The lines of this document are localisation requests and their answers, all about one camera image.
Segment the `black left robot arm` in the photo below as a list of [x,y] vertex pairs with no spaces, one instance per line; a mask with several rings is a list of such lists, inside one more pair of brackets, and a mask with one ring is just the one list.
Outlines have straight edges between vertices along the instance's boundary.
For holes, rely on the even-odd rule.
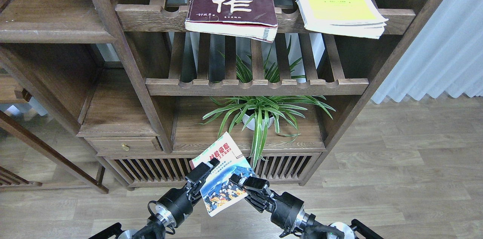
[[187,183],[179,189],[171,188],[158,201],[150,201],[154,204],[156,212],[150,207],[150,217],[147,225],[140,230],[122,230],[122,225],[116,222],[101,232],[93,235],[92,239],[164,239],[166,234],[175,234],[178,228],[193,212],[193,207],[200,201],[202,195],[200,189],[205,184],[211,171],[219,165],[219,160],[213,158],[207,163],[200,163],[187,176]]

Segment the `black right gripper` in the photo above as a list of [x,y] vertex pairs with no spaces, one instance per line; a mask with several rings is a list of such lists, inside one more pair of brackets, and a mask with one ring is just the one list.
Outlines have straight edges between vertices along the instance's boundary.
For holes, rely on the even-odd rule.
[[315,215],[304,211],[304,202],[288,192],[270,192],[269,181],[258,177],[232,174],[230,182],[247,190],[247,201],[259,212],[271,213],[271,222],[283,229],[281,237],[296,232],[304,233],[315,224]]

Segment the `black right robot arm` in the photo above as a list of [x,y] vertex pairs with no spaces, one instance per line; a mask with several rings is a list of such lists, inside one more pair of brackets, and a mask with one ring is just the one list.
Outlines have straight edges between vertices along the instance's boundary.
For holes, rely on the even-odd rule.
[[288,192],[279,195],[271,191],[266,179],[233,174],[229,180],[247,191],[245,199],[258,212],[271,213],[271,222],[283,229],[281,238],[294,234],[301,239],[357,239],[355,232],[359,232],[366,239],[381,239],[357,219],[353,219],[351,225],[343,222],[323,225],[315,220],[315,215],[305,213],[302,200]]

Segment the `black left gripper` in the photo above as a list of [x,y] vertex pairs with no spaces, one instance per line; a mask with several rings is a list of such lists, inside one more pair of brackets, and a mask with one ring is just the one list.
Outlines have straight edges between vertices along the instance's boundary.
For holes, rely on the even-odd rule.
[[160,222],[164,227],[178,228],[193,212],[193,207],[200,201],[200,189],[205,184],[211,171],[219,165],[217,158],[208,163],[200,163],[187,176],[183,188],[171,188],[155,203],[156,213],[149,208],[148,220]]

